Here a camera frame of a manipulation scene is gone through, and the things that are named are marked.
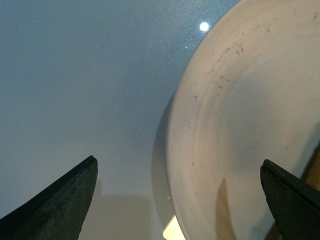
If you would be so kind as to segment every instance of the sparkly countertop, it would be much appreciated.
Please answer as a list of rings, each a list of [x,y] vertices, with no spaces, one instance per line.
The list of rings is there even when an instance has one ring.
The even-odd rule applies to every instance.
[[[1,1],[0,218],[93,155],[79,239],[164,239],[170,100],[236,2]]]

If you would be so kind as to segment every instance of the dark speck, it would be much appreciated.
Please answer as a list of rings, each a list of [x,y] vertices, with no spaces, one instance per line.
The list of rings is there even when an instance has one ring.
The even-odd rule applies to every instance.
[[[316,20],[317,17],[318,17],[318,12],[316,12],[316,13],[314,14],[312,21]]]

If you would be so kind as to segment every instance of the white ceramic bowl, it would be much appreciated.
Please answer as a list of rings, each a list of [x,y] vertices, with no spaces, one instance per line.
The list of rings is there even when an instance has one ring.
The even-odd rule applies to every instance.
[[[196,49],[171,107],[167,173],[186,239],[264,239],[274,220],[260,166],[300,176],[319,123],[320,1],[240,1]]]

